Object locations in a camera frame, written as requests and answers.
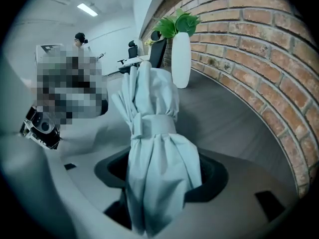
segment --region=brick wall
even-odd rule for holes
[[[283,148],[302,197],[319,166],[319,55],[288,0],[165,0],[154,17],[181,7],[200,16],[193,70],[254,109]],[[155,25],[147,26],[143,41]],[[163,65],[170,66],[172,40]]]

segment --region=folded umbrella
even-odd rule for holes
[[[201,185],[197,148],[176,133],[179,98],[170,72],[146,61],[131,67],[112,100],[132,133],[126,177],[132,229],[152,237],[182,211],[185,193]]]

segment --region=green plant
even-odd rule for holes
[[[148,39],[146,42],[144,42],[145,45],[152,46],[153,43],[155,43],[152,39]]]
[[[165,38],[173,38],[180,32],[188,33],[191,37],[195,31],[196,26],[201,23],[198,16],[190,15],[189,12],[184,12],[182,9],[176,10],[176,16],[167,16],[158,19],[157,25],[154,27],[155,31],[159,31]]]

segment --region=ceiling light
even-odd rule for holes
[[[98,14],[95,12],[95,11],[93,11],[92,9],[90,9],[90,8],[88,8],[85,4],[80,4],[80,5],[78,5],[78,8],[79,9],[81,9],[81,10],[83,10],[83,11],[85,11],[86,13],[88,13],[88,14],[90,14],[91,16],[93,16],[93,17],[95,17],[95,16],[97,16]]]

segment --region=desk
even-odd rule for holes
[[[150,59],[149,55],[139,56],[139,57],[136,57],[136,58],[130,58],[130,59],[124,61],[123,66],[129,66],[129,65],[132,65],[132,64],[141,63],[143,60],[144,61],[149,61],[149,59]]]

